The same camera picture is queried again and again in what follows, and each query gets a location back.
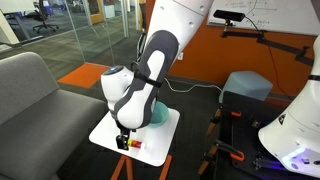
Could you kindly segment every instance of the white cable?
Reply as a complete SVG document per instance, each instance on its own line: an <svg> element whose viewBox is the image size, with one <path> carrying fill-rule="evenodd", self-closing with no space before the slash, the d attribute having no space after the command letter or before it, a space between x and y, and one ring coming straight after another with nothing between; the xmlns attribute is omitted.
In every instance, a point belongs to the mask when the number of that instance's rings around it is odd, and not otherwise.
<svg viewBox="0 0 320 180"><path fill-rule="evenodd" d="M214 87L214 88L216 88L216 89L219 89L219 91L221 92L222 90L221 90L221 88L219 88L218 86L216 86L216 85L201 85L201 84L195 84L195 85L193 85L190 89L188 89L188 90L176 90L176 89L173 89L172 87L171 87L171 85L170 85L170 83L169 83L169 81L168 81L168 79L167 78L164 78L164 80L166 80L167 81L167 83L168 83L168 85L169 85L169 88L173 91L173 92L179 92L179 93L186 93L186 92L190 92L194 87L196 87L196 86L198 86L198 87Z"/></svg>

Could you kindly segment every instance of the white platform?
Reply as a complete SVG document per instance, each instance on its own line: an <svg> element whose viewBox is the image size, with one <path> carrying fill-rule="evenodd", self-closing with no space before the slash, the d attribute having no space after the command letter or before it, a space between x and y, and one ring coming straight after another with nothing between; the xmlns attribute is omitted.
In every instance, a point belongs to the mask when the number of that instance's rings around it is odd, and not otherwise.
<svg viewBox="0 0 320 180"><path fill-rule="evenodd" d="M138 129L136 133L131 132L130 138L145 143L144 149L129 147L129 150L118 149L116 137L120 135L114 119L109 112L92 131L89 136L91 142L105 148L116 151L120 154L132 157L144 163L161 166L167 157L171 141L176 130L180 114L178 111L169 108L169 118L160 127L149 126Z"/></svg>

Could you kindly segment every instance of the teal object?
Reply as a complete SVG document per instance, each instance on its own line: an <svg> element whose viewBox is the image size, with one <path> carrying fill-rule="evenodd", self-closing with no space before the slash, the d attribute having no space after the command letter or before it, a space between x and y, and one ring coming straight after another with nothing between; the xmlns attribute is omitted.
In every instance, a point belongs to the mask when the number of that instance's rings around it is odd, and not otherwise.
<svg viewBox="0 0 320 180"><path fill-rule="evenodd" d="M152 128L159 127L167 121L168 117L168 107L157 101L152 113L150 124L148 126Z"/></svg>

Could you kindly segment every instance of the couch cushion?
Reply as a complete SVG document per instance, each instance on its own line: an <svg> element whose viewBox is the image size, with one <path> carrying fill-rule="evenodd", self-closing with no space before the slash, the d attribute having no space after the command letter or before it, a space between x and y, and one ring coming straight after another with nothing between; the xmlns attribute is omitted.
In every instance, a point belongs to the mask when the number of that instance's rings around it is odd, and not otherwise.
<svg viewBox="0 0 320 180"><path fill-rule="evenodd" d="M0 174L49 179L106 114L106 103L57 90L0 126Z"/></svg>
<svg viewBox="0 0 320 180"><path fill-rule="evenodd" d="M58 89L42 58L22 53L0 60L0 125Z"/></svg>

